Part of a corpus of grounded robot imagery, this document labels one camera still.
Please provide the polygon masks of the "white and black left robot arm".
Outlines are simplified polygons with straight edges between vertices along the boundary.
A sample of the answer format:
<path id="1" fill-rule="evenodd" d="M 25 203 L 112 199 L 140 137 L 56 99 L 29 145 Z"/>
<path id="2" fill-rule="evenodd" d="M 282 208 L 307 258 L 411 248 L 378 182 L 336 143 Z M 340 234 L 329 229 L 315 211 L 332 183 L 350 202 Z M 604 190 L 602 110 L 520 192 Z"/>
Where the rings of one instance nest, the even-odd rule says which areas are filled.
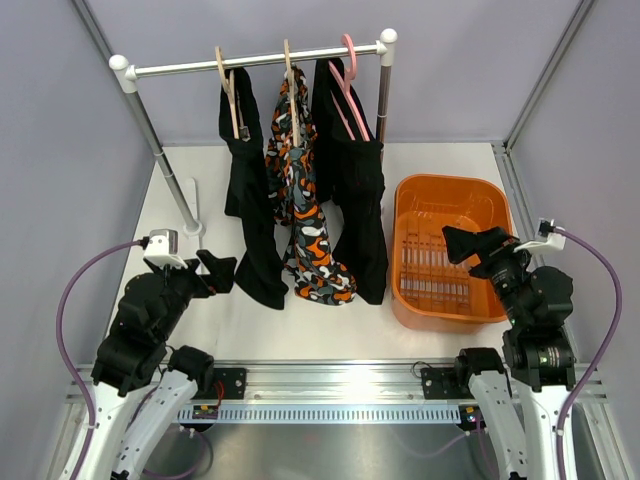
<path id="1" fill-rule="evenodd" d="M 169 355 L 169 337 L 194 299 L 227 294 L 237 260 L 199 250 L 193 259 L 145 254 L 147 272 L 129 280 L 90 384 L 66 364 L 86 404 L 63 479 L 137 479 L 160 438 L 191 398 L 215 385 L 214 360 L 194 347 Z"/>

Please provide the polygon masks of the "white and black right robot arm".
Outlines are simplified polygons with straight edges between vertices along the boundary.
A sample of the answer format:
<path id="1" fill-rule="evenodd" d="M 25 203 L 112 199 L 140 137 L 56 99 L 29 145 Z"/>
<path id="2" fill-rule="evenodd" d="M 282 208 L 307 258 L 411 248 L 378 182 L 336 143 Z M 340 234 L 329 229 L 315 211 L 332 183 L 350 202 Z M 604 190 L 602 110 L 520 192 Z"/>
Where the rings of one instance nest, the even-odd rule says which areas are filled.
<path id="1" fill-rule="evenodd" d="M 551 266 L 530 270 L 533 243 L 501 227 L 442 232 L 450 263 L 478 258 L 469 274 L 491 284 L 511 324 L 500 351 L 463 349 L 452 375 L 457 392 L 478 403 L 499 478 L 576 478 L 566 403 L 576 385 L 575 358 L 564 331 L 573 311 L 572 278 Z"/>

